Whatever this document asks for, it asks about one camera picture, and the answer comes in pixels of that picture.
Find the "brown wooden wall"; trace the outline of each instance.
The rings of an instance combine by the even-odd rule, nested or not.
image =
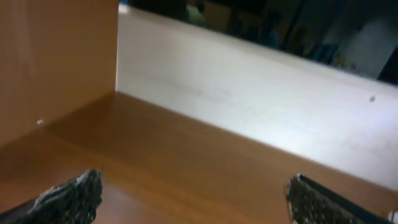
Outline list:
[[[0,0],[0,145],[115,87],[118,0]]]

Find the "small white object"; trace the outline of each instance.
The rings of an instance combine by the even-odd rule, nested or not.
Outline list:
[[[388,214],[388,220],[392,223],[398,223],[398,210]]]

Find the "white partition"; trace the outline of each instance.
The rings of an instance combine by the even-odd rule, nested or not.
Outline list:
[[[118,91],[398,189],[393,86],[136,9],[118,38]]]

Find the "brown table surface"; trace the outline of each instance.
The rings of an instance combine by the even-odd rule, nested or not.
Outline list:
[[[380,186],[116,93],[0,149],[0,212],[104,166],[95,223],[290,223],[303,173],[378,215]]]

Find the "person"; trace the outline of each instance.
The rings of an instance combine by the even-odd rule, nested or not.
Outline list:
[[[194,6],[187,5],[187,22],[200,26],[207,27],[205,13],[205,3],[197,0]]]
[[[278,10],[268,13],[266,21],[259,31],[258,43],[273,49],[279,48],[279,34],[276,30],[282,16]]]

